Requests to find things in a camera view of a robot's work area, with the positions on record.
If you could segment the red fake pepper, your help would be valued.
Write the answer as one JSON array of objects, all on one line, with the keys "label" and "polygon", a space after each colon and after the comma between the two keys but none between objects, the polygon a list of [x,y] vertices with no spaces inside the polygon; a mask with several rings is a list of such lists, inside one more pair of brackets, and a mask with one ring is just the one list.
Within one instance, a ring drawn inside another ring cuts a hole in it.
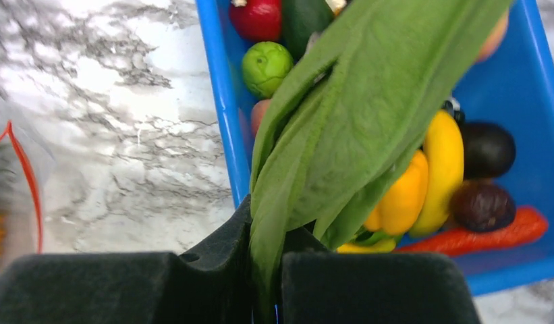
[{"label": "red fake pepper", "polygon": [[514,221],[505,228],[487,233],[453,228],[430,238],[397,248],[397,252],[436,252],[449,257],[513,248],[535,242],[543,237],[549,222],[533,207],[520,207]]}]

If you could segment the clear zip top bag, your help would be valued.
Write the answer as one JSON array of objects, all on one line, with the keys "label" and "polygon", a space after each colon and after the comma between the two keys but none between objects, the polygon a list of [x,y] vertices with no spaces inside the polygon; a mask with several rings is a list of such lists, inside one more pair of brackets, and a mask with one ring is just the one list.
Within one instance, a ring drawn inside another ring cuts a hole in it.
[{"label": "clear zip top bag", "polygon": [[54,159],[42,136],[17,105],[0,97],[0,209],[5,251],[0,271],[43,249],[43,187]]}]

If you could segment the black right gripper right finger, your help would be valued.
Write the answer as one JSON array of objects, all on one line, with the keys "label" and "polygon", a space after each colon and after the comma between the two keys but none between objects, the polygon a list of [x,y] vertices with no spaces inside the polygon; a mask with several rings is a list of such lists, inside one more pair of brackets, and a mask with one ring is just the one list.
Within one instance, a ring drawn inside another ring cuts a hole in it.
[{"label": "black right gripper right finger", "polygon": [[480,323],[466,280],[435,253],[337,254],[286,235],[278,323]]}]

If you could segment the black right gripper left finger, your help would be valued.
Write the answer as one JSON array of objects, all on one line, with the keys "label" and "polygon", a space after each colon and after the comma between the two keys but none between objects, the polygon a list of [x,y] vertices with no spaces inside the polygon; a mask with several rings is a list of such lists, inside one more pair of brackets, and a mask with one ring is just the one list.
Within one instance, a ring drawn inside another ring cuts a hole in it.
[{"label": "black right gripper left finger", "polygon": [[34,254],[0,275],[0,323],[250,323],[250,199],[182,254]]}]

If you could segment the green fake leafy vegetable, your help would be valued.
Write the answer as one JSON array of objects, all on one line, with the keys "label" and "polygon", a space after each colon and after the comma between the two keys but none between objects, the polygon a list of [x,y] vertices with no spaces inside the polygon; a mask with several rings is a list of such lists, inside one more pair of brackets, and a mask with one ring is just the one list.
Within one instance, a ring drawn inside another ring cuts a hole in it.
[{"label": "green fake leafy vegetable", "polygon": [[285,235],[314,222],[346,243],[476,61],[509,1],[354,1],[274,94],[253,150],[250,256],[256,313],[275,320]]}]

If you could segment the dark fake eggplant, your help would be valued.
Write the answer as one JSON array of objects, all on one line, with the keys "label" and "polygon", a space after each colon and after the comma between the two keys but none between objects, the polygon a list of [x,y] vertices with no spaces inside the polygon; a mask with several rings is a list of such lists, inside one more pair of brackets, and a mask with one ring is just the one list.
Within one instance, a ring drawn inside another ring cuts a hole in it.
[{"label": "dark fake eggplant", "polygon": [[516,217],[516,204],[501,186],[482,180],[464,182],[450,200],[454,221],[465,229],[484,233],[507,227]]}]

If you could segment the yellow fake banana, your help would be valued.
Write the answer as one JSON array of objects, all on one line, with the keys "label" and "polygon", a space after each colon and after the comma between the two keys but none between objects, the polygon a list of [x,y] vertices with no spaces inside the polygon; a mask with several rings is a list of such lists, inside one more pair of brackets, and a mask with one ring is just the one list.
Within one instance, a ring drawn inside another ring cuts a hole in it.
[{"label": "yellow fake banana", "polygon": [[432,119],[423,152],[428,163],[428,184],[422,210],[408,234],[413,238],[438,231],[450,216],[451,197],[463,182],[464,143],[450,114],[440,110]]}]

